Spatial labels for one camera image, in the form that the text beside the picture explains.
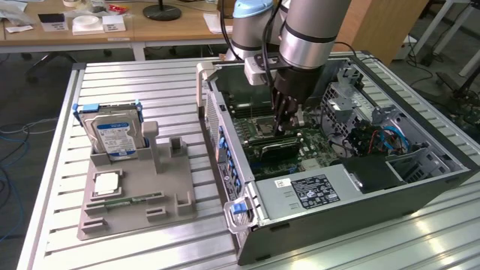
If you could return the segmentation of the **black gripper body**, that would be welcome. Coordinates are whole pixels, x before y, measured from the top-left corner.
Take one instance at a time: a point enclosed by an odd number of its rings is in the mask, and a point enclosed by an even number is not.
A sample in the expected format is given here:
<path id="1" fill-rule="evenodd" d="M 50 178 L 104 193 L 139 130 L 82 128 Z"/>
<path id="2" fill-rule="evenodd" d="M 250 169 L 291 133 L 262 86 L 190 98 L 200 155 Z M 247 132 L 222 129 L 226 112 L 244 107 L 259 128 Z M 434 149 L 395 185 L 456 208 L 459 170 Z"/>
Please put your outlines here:
<path id="1" fill-rule="evenodd" d="M 322 72 L 322 66 L 316 69 L 299 69 L 296 67 L 279 69 L 274 81 L 274 100 L 280 96 L 306 101 L 314 94 Z"/>

